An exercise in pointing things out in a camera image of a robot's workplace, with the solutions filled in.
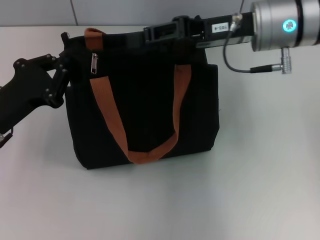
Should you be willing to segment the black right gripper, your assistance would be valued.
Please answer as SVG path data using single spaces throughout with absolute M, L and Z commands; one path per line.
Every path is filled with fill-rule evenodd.
M 206 18 L 202 20 L 204 36 L 196 41 L 196 48 L 207 49 L 221 47 L 225 44 L 232 15 Z M 173 40 L 189 39 L 200 34 L 200 18 L 190 18 L 187 15 L 176 16 L 172 21 L 143 28 L 146 44 L 162 43 Z M 242 14 L 242 20 L 232 33 L 227 45 L 249 43 L 254 36 L 253 13 Z

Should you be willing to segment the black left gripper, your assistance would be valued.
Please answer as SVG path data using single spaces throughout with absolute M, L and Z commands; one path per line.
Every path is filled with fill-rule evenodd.
M 58 56 L 48 53 L 28 60 L 20 58 L 13 67 L 12 80 L 0 89 L 1 134 L 7 133 L 40 106 L 61 107 L 70 82 L 67 68 L 75 68 L 75 61 L 67 52 Z M 54 68 L 59 69 L 52 79 L 48 71 Z

